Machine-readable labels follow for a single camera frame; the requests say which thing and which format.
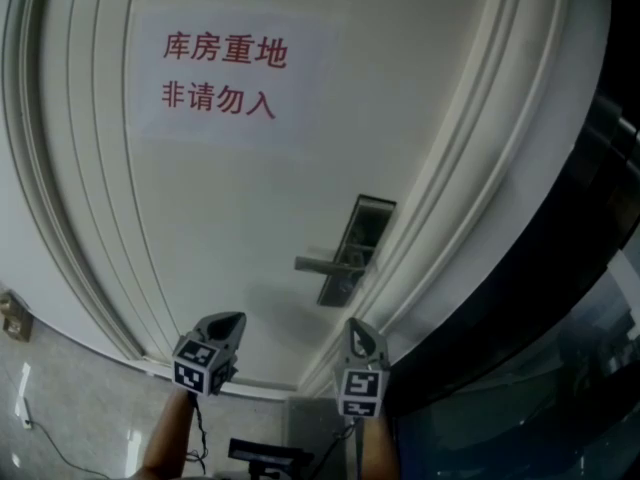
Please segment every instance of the forearm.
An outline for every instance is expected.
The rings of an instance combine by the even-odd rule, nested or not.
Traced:
[[[395,443],[384,415],[364,422],[362,480],[400,480]]]
[[[142,469],[160,480],[182,476],[193,407],[188,391],[176,388],[164,407],[144,455]]]

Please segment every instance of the wire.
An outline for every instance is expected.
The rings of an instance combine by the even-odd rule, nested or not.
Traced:
[[[320,474],[320,471],[322,471],[322,468],[324,467],[325,462],[327,462],[327,459],[329,458],[333,450],[335,450],[336,446],[338,446],[338,443],[349,439],[353,434],[353,432],[355,431],[355,428],[358,425],[358,423],[360,423],[360,421],[361,420],[359,418],[356,418],[353,420],[352,423],[350,423],[344,429],[342,429],[342,432],[333,433],[333,437],[334,437],[333,443],[331,443],[329,445],[329,448],[327,448],[327,451],[324,452],[322,459],[320,460],[320,462],[318,462],[318,465],[313,470],[313,473],[311,473],[309,480],[313,480]]]
[[[207,449],[207,433],[202,428],[202,413],[200,412],[200,406],[198,405],[198,396],[195,393],[189,391],[188,398],[191,402],[191,405],[196,410],[196,417],[198,418],[198,428],[200,429],[200,434],[202,436],[202,453],[198,453],[197,450],[187,452],[186,460],[187,462],[199,462],[200,467],[202,468],[202,474],[206,476],[207,468],[204,465],[204,459],[206,459],[209,455],[209,450]]]
[[[106,478],[106,480],[110,480],[110,478],[105,475],[104,473],[99,473],[98,471],[93,471],[91,469],[85,469],[85,468],[81,468],[80,466],[76,466],[74,464],[71,464],[71,462],[69,462],[67,459],[65,459],[64,455],[62,455],[62,453],[60,452],[60,449],[56,446],[56,443],[53,441],[53,439],[51,438],[51,436],[49,435],[49,432],[47,432],[47,429],[44,428],[40,423],[38,423],[37,421],[33,421],[33,420],[28,420],[27,423],[30,423],[31,425],[33,425],[34,427],[38,427],[40,430],[42,430],[42,432],[44,433],[45,436],[47,436],[47,439],[49,440],[49,442],[51,443],[51,446],[53,446],[53,448],[55,449],[55,451],[58,453],[58,455],[60,456],[60,458],[62,459],[62,461],[69,466],[70,468],[73,469],[77,469],[78,471],[82,471],[84,473],[89,473],[91,475],[97,475],[100,476],[102,478]]]

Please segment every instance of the marble floor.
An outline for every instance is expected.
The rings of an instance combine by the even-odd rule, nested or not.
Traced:
[[[39,322],[30,343],[0,333],[0,480],[90,476],[67,467],[39,429],[22,428],[14,408],[25,378],[31,418],[47,428],[68,460],[110,478],[128,476],[140,464],[172,389],[170,382],[94,354]],[[282,444],[281,403],[220,396],[200,405],[209,433],[208,475],[246,471],[246,463],[227,458],[231,437]],[[190,445],[200,449],[195,418]],[[201,471],[187,464],[185,475]]]

